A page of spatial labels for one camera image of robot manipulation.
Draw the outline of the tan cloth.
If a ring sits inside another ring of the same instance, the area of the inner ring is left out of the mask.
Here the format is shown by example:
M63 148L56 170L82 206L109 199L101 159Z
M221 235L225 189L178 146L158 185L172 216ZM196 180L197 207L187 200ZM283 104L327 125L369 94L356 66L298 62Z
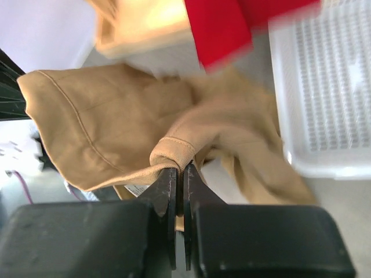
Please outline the tan cloth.
M63 178L83 191L150 185L221 159L251 204L315 204L286 161L275 96L237 70L156 77L127 64L18 78L26 114Z

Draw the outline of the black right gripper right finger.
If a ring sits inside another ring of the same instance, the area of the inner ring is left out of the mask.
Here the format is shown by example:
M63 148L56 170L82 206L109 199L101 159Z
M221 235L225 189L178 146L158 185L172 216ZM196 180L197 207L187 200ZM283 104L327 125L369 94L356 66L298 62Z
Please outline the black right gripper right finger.
M355 277L332 216L312 205L227 204L184 171L185 265L196 277Z

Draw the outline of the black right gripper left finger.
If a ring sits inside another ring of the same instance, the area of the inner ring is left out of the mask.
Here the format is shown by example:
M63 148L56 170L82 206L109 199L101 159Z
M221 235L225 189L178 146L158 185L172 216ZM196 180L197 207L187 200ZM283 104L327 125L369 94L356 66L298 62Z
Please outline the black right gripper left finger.
M21 206L1 232L2 277L171 277L177 171L129 201Z

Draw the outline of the red skirt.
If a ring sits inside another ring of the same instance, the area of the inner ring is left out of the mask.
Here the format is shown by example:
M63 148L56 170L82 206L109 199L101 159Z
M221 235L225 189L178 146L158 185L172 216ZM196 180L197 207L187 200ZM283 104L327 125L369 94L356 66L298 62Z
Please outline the red skirt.
M185 1L199 63L205 68L229 60L253 45L253 31L276 19L289 21L306 9L321 7L312 0Z

